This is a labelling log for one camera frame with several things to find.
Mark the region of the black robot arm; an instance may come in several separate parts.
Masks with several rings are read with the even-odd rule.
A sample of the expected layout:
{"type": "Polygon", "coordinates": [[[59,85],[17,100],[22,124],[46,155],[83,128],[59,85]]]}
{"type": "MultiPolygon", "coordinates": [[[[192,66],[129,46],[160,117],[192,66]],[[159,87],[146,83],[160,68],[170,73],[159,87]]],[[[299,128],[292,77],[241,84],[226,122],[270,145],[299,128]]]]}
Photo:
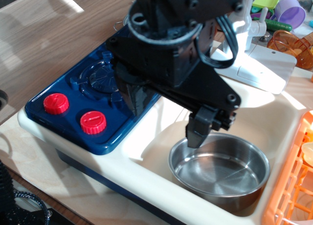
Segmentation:
{"type": "Polygon", "coordinates": [[[116,84],[135,115],[155,93],[190,111],[186,138],[199,148],[211,130],[229,129],[241,99],[220,77],[239,45],[230,13],[245,0],[135,0],[128,12],[129,36],[112,36],[116,84]]]}

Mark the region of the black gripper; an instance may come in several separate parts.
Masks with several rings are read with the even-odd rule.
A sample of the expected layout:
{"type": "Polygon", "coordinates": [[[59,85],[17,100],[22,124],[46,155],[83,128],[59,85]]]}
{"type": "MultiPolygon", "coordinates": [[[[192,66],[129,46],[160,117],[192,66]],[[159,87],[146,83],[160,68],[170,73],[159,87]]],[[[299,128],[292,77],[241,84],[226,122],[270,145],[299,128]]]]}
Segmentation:
{"type": "Polygon", "coordinates": [[[138,34],[128,24],[105,42],[113,54],[119,92],[135,116],[142,115],[158,94],[190,111],[189,148],[199,148],[212,130],[228,130],[241,102],[215,71],[230,67],[233,59],[209,57],[215,32],[215,21],[193,29],[174,27],[165,36],[138,34]]]}

